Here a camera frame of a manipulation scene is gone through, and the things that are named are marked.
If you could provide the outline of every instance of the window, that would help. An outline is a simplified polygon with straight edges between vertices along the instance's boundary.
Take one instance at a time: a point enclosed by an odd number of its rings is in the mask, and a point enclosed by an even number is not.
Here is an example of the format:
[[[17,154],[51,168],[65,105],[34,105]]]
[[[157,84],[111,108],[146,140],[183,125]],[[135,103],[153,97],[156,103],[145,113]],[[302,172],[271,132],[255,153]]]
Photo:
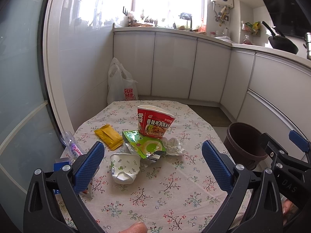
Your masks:
[[[179,19],[182,12],[192,14],[192,27],[195,29],[201,24],[204,16],[204,0],[134,0],[133,11],[140,15],[144,11],[145,18],[149,16],[158,20],[162,27],[186,26],[186,20]]]

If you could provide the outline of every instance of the table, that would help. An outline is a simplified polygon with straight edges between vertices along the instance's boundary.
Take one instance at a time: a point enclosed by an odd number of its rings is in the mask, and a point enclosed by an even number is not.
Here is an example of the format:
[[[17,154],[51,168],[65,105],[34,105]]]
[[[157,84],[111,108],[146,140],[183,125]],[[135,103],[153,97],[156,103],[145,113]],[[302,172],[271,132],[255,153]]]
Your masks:
[[[105,157],[93,180],[94,197],[81,196],[81,199],[107,233],[122,231],[138,221],[144,222],[151,233],[200,232],[227,195],[219,188],[202,157],[202,143],[210,139],[221,153],[229,153],[211,125],[187,105],[173,101],[113,102],[83,123],[74,137],[82,149],[88,151],[100,141],[94,130],[107,123],[120,134],[124,130],[135,130],[137,106],[142,104],[158,106],[175,115],[175,121],[164,136],[178,138],[186,153],[183,156],[162,156],[156,163],[141,168],[133,184],[121,185],[112,179],[110,155],[129,151],[125,144],[115,151],[105,147]],[[62,156],[69,156],[67,149]],[[236,223],[241,219],[249,198],[248,191]],[[75,227],[61,195],[57,195],[57,200],[67,224]]]

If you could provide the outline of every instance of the white cabinet door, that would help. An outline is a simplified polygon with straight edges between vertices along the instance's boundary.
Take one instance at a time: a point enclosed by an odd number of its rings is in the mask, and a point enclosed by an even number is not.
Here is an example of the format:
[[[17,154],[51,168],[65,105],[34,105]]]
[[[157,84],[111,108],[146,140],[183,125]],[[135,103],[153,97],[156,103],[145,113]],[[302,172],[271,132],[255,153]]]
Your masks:
[[[247,51],[231,51],[230,64],[224,92],[220,103],[237,119],[241,109],[249,80],[255,53]]]
[[[311,71],[278,57],[256,54],[249,88],[267,99],[311,139]]]
[[[198,41],[189,99],[220,102],[230,48]]]
[[[304,153],[288,138],[291,130],[300,132],[298,128],[279,110],[256,93],[250,90],[246,93],[237,121],[248,123],[262,133],[268,133],[290,156],[297,159],[303,158]]]
[[[189,96],[197,41],[192,37],[156,34],[152,95],[174,98]]]
[[[153,32],[116,33],[114,36],[114,57],[138,82],[139,95],[151,95],[154,42]]]

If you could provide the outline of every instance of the crumpled tissue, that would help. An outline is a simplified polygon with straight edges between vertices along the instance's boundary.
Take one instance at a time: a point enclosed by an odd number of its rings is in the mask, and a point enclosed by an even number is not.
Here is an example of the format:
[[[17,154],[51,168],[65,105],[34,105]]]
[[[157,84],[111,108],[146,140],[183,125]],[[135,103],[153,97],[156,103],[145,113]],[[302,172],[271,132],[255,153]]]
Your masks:
[[[166,149],[166,155],[180,156],[185,153],[185,149],[181,147],[180,142],[177,138],[172,137],[167,140],[167,138],[163,137],[161,140]]]

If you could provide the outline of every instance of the blue gripper pad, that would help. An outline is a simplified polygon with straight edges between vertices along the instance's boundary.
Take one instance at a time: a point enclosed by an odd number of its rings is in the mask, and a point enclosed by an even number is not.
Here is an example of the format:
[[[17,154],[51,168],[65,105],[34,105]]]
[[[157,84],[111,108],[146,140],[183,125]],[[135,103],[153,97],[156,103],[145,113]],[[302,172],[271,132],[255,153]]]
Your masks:
[[[73,190],[76,194],[87,189],[104,155],[105,147],[102,143],[98,143],[75,174]]]
[[[217,149],[209,140],[205,141],[202,145],[202,155],[219,187],[221,190],[230,194],[233,190],[233,176],[215,150]]]
[[[297,131],[291,130],[288,137],[303,152],[309,151],[309,141],[300,136]]]

